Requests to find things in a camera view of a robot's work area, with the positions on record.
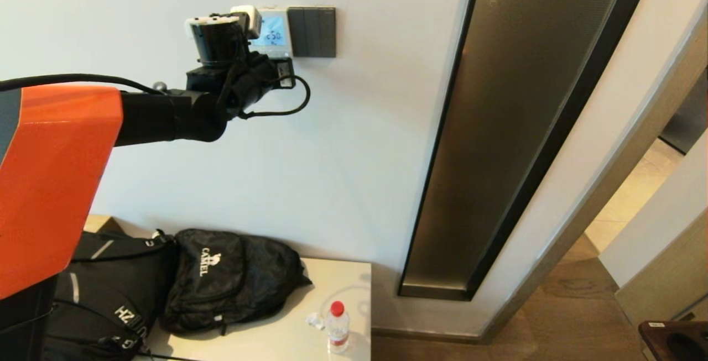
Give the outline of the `beige door frame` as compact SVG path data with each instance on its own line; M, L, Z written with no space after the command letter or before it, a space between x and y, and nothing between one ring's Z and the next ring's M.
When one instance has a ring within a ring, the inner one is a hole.
M708 0L640 0L617 50L473 298L478 345L513 318L634 169L708 64Z

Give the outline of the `white wall thermostat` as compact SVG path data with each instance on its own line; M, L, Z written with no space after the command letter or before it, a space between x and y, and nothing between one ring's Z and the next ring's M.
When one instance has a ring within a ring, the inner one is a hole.
M283 9L259 9L262 18L258 39L250 41L250 51L257 51L271 59L293 58L293 39L288 14Z

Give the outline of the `black Camel logo backpack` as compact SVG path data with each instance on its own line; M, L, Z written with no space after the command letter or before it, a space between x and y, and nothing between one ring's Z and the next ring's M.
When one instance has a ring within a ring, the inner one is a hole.
M177 336L275 316L311 280L299 253L268 237L188 228L175 235L179 265L161 327Z

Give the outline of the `dark grey wall switch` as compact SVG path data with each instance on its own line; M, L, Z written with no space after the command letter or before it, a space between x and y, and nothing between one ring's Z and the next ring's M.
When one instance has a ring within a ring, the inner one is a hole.
M336 8L288 7L286 12L295 57L337 56Z

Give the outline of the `clear red-capped water bottle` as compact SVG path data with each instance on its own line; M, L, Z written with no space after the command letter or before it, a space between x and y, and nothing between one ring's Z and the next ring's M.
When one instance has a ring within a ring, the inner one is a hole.
M330 353L343 353L351 331L351 318L342 301L334 301L325 316L328 350Z

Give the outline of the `light wood door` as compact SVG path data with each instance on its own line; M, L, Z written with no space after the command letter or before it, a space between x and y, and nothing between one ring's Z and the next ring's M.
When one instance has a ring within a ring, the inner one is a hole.
M616 292L633 326L708 321L708 210Z

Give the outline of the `large black grey-striped backpack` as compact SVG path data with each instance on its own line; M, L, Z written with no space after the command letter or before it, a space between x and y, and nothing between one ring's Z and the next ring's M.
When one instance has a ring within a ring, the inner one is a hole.
M179 245L166 233L83 232L58 276L43 361L133 361L178 265Z

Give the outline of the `white low cabinet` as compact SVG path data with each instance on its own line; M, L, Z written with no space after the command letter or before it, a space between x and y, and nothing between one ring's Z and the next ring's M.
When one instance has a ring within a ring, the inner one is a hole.
M311 286L289 297L277 315L255 323L187 338L155 328L147 342L151 356L134 361L371 361L369 263L304 258ZM341 301L351 318L351 338L346 351L331 353L325 330L311 326L313 313L326 314Z

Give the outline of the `light wood desk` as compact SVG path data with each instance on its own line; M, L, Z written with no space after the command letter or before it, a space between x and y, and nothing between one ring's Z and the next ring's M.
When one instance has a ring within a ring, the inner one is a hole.
M86 218L83 231L101 234L126 234L114 217L96 214L91 214Z

